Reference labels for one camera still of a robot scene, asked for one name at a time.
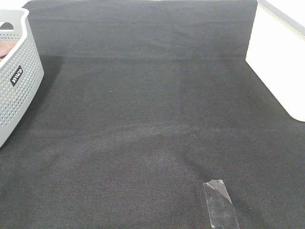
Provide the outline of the brown microfibre towel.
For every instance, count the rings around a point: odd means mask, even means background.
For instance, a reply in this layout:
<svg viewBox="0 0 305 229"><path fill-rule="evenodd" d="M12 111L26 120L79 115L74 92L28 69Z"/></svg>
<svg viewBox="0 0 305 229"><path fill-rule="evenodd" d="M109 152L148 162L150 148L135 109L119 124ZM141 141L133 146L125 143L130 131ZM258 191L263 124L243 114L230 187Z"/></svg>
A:
<svg viewBox="0 0 305 229"><path fill-rule="evenodd" d="M0 65L3 66L16 52L16 41L1 41L0 42Z"/></svg>

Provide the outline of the black table cloth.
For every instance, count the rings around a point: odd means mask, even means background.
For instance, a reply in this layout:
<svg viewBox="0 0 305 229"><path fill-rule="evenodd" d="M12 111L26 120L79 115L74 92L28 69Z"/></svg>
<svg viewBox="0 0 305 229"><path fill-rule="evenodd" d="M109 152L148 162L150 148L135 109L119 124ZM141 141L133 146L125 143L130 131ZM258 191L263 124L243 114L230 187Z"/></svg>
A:
<svg viewBox="0 0 305 229"><path fill-rule="evenodd" d="M0 151L3 229L305 226L305 125L245 62L255 0L35 0L44 78Z"/></svg>

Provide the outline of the clear tape strip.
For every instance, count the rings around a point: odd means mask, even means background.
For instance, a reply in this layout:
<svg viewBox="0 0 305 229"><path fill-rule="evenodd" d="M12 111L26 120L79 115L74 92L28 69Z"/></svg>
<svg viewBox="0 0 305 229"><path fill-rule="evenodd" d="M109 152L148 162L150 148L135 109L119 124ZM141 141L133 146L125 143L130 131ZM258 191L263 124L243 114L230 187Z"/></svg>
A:
<svg viewBox="0 0 305 229"><path fill-rule="evenodd" d="M212 229L239 229L234 206L224 182L210 180L203 184Z"/></svg>

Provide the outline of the grey perforated laundry basket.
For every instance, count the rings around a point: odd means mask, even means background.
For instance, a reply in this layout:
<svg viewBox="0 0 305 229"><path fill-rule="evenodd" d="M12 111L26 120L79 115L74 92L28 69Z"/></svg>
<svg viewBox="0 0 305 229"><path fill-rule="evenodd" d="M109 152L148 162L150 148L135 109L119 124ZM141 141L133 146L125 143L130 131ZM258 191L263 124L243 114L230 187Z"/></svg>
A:
<svg viewBox="0 0 305 229"><path fill-rule="evenodd" d="M29 11L1 9L0 21L12 25L1 30L2 42L15 42L0 62L0 143L3 145L31 104L44 76L41 59L28 21Z"/></svg>

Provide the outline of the white plastic storage bin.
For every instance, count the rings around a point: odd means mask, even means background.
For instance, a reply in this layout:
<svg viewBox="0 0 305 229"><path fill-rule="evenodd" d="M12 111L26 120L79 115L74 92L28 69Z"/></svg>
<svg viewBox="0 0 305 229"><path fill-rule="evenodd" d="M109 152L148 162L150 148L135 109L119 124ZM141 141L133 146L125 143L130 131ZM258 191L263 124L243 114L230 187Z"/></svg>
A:
<svg viewBox="0 0 305 229"><path fill-rule="evenodd" d="M295 120L305 120L305 2L259 0L246 62Z"/></svg>

